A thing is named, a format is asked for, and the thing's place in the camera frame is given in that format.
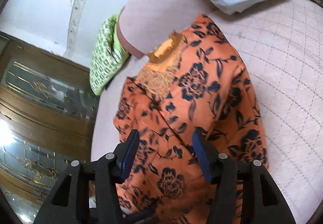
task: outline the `gold lace trim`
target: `gold lace trim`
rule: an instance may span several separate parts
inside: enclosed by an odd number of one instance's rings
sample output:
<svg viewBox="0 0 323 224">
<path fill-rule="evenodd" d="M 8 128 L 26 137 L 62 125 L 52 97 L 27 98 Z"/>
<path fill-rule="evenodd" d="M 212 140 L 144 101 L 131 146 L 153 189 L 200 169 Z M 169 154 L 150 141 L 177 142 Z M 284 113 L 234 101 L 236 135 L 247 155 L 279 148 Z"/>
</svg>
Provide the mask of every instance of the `gold lace trim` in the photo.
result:
<svg viewBox="0 0 323 224">
<path fill-rule="evenodd" d="M 165 98 L 169 93 L 169 87 L 175 77 L 175 72 L 177 70 L 181 51 L 184 45 L 185 43 L 181 39 L 181 41 L 178 43 L 177 47 L 171 54 L 174 57 L 174 60 L 172 61 L 172 64 L 166 68 L 165 71 L 158 72 L 151 70 L 149 66 L 160 65 L 160 63 L 148 62 L 145 66 L 143 66 L 137 76 L 137 80 L 142 83 L 149 92 L 158 95 L 161 99 Z"/>
</svg>

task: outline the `white wall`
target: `white wall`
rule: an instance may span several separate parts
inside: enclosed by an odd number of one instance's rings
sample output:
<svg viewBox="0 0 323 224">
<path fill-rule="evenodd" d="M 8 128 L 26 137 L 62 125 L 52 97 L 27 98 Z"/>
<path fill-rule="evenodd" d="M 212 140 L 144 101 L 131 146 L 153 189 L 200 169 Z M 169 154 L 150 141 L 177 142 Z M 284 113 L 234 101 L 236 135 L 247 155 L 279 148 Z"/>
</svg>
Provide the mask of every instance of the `white wall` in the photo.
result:
<svg viewBox="0 0 323 224">
<path fill-rule="evenodd" d="M 89 67 L 102 22 L 128 0 L 85 0 L 75 44 L 67 53 L 74 0 L 9 0 L 0 15 L 0 31 Z"/>
</svg>

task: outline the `blue gripper pad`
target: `blue gripper pad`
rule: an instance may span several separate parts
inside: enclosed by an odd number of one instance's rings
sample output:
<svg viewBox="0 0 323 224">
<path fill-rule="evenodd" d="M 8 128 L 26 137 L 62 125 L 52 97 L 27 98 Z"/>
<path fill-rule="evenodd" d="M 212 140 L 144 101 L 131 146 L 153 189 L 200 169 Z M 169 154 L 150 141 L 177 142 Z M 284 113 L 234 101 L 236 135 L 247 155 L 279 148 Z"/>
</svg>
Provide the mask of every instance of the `blue gripper pad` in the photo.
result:
<svg viewBox="0 0 323 224">
<path fill-rule="evenodd" d="M 210 161 L 207 159 L 204 148 L 196 132 L 193 133 L 193 147 L 204 178 L 211 184 L 212 176 L 210 171 Z"/>
<path fill-rule="evenodd" d="M 122 172 L 120 178 L 124 180 L 129 177 L 133 161 L 137 154 L 137 149 L 139 146 L 139 132 L 137 130 L 131 130 L 125 143 L 127 143 L 128 141 L 130 141 L 130 143 L 121 163 Z"/>
</svg>

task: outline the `mattress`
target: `mattress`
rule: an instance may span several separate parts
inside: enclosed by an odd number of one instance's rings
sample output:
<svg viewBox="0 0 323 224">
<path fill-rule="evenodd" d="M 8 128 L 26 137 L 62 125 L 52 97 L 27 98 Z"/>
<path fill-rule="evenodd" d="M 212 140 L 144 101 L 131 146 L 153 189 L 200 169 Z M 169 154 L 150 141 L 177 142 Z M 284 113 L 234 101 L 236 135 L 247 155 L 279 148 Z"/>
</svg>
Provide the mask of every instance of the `mattress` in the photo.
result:
<svg viewBox="0 0 323 224">
<path fill-rule="evenodd" d="M 305 224 L 323 199 L 323 9 L 308 0 L 268 0 L 241 14 L 209 16 L 248 68 L 266 130 L 269 171 L 296 223 Z M 118 144 L 115 96 L 146 61 L 130 57 L 102 93 L 92 160 Z"/>
</svg>

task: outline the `silver rivet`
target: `silver rivet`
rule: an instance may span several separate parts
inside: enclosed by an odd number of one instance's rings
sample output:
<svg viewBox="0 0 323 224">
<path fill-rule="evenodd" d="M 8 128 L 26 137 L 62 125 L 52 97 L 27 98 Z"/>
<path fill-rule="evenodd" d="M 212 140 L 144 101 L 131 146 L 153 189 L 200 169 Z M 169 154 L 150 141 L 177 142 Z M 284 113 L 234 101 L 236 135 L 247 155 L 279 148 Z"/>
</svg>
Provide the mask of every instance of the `silver rivet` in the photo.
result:
<svg viewBox="0 0 323 224">
<path fill-rule="evenodd" d="M 261 162 L 259 160 L 254 160 L 253 163 L 255 166 L 261 166 Z"/>
<path fill-rule="evenodd" d="M 219 154 L 219 158 L 221 158 L 221 159 L 227 159 L 228 158 L 228 155 L 226 153 L 220 153 Z"/>
<path fill-rule="evenodd" d="M 114 158 L 114 153 L 107 153 L 107 154 L 105 155 L 105 158 L 106 158 L 106 159 L 113 159 L 113 158 Z"/>
<path fill-rule="evenodd" d="M 71 166 L 78 166 L 80 162 L 78 160 L 74 160 L 71 162 Z"/>
</svg>

